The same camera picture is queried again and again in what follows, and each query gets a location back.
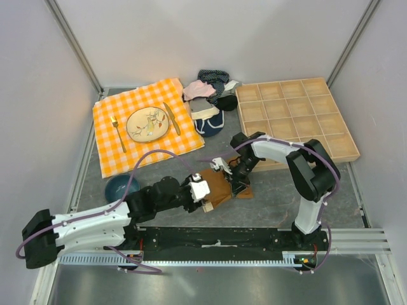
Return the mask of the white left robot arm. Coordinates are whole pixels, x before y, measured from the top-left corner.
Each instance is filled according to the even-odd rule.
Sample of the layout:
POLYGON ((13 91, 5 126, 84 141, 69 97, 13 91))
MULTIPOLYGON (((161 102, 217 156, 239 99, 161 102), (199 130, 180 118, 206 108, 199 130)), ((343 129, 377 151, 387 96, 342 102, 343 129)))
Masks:
POLYGON ((140 240, 138 224, 177 207, 194 212, 209 193, 207 181, 199 174, 188 176, 183 183, 164 177, 99 208, 58 215, 40 210, 22 230, 23 243, 17 257, 25 261, 27 269, 37 269, 79 250, 119 245, 132 250, 140 240))

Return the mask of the brown underwear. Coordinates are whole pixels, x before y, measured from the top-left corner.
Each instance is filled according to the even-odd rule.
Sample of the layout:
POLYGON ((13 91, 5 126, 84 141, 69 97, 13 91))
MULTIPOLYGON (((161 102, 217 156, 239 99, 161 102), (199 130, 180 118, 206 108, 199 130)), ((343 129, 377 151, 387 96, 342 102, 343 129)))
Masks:
POLYGON ((223 166, 215 165, 212 161, 209 164, 210 168, 199 172, 202 178, 207 181, 210 189, 210 193, 205 196, 205 203, 202 206, 205 213, 233 198, 252 199, 254 197, 251 186, 237 195, 232 195, 231 185, 224 175, 223 166))

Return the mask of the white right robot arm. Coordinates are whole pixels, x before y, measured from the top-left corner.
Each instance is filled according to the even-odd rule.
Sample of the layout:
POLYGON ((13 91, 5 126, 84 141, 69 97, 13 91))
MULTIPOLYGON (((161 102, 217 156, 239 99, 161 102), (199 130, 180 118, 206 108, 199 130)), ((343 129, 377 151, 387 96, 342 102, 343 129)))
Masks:
POLYGON ((230 145, 239 154, 237 163, 224 171, 233 196, 249 187, 249 174, 260 161, 272 160, 288 166, 300 195, 291 242, 298 250, 306 250, 314 243, 314 231, 321 227, 323 206, 340 186, 340 172, 324 146, 316 139, 289 142, 263 132, 249 137, 238 133, 230 145))

